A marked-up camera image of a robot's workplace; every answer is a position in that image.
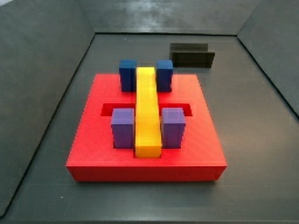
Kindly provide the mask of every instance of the red block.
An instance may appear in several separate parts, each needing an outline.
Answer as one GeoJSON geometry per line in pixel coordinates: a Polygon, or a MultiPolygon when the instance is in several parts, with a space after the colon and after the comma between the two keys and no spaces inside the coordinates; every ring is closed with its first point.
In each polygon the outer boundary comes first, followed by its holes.
{"type": "Polygon", "coordinates": [[[179,150],[160,158],[136,158],[113,149],[113,108],[133,108],[136,93],[120,91],[117,74],[96,75],[72,144],[67,167],[77,181],[208,181],[220,177],[227,161],[196,75],[173,75],[172,92],[159,93],[159,107],[181,107],[185,129],[179,150]]]}

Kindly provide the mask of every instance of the floor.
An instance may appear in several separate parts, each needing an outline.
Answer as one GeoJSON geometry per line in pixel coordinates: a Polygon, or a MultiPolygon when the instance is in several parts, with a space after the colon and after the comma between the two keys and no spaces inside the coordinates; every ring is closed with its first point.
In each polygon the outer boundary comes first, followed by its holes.
{"type": "Polygon", "coordinates": [[[235,37],[96,35],[2,221],[297,221],[299,123],[235,37]],[[153,66],[169,43],[208,43],[197,74],[228,169],[201,183],[76,183],[64,167],[95,74],[153,66]]]}

